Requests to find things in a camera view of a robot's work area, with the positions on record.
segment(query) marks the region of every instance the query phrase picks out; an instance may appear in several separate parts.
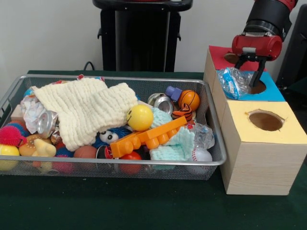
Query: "light blue knit cloth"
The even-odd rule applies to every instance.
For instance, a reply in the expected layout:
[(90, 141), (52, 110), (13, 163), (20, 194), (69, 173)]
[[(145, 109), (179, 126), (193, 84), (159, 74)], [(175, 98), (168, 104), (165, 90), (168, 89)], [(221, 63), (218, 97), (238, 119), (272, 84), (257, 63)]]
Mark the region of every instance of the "light blue knit cloth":
[(157, 128), (158, 126), (164, 125), (168, 122), (171, 122), (172, 116), (158, 108), (152, 108), (153, 112), (153, 123), (150, 128)]
[(194, 137), (194, 133), (181, 127), (166, 144), (150, 150), (151, 159), (155, 161), (187, 161), (192, 156)]
[[(151, 128), (156, 128), (173, 120), (170, 114), (161, 111), (158, 108), (152, 108), (152, 111), (154, 120)], [(194, 149), (194, 137), (194, 133), (190, 132), (185, 127), (181, 127), (176, 135), (174, 135), (167, 143), (160, 145), (156, 149), (150, 150), (151, 160), (187, 161), (192, 156)], [(173, 169), (174, 167), (174, 165), (154, 166), (154, 168), (157, 170)]]

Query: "yellow smiley ball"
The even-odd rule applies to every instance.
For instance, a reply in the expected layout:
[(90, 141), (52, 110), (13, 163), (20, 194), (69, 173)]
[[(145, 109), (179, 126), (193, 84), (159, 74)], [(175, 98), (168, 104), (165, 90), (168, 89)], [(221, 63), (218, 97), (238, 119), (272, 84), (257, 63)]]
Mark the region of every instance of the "yellow smiley ball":
[(136, 105), (127, 113), (128, 125), (135, 131), (145, 131), (152, 125), (153, 116), (149, 107), (143, 104)]

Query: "black cable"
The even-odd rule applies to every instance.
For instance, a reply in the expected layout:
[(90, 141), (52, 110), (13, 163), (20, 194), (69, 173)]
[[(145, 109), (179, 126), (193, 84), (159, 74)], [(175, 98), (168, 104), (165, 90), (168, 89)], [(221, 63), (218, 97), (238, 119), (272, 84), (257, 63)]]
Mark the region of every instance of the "black cable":
[(92, 70), (95, 70), (94, 65), (93, 65), (93, 64), (92, 64), (92, 62), (90, 62), (90, 61), (88, 61), (88, 62), (85, 64), (85, 66), (84, 66), (83, 70), (86, 70), (86, 68), (87, 68), (87, 66), (88, 66), (88, 65), (91, 65)]

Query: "red box top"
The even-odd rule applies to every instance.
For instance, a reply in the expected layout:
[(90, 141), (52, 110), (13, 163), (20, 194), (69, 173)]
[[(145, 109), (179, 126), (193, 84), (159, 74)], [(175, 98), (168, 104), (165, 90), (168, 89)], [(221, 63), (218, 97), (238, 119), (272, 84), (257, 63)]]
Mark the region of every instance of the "red box top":
[[(234, 64), (225, 60), (224, 55), (232, 53), (232, 49), (229, 47), (209, 46), (209, 51), (216, 70), (225, 69), (227, 67), (235, 67)], [(258, 69), (258, 62), (247, 61), (240, 68), (242, 71), (256, 71)]]

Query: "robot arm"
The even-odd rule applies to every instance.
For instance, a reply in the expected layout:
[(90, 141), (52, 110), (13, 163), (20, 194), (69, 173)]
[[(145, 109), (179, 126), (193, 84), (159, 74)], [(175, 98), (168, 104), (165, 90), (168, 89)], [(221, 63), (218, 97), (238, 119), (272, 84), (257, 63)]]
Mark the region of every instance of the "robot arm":
[(239, 56), (235, 67), (246, 61), (259, 62), (250, 86), (256, 86), (265, 67), (266, 61), (277, 59), (282, 50), (291, 22), (289, 15), (298, 0), (255, 0), (241, 35), (233, 39), (232, 50)]

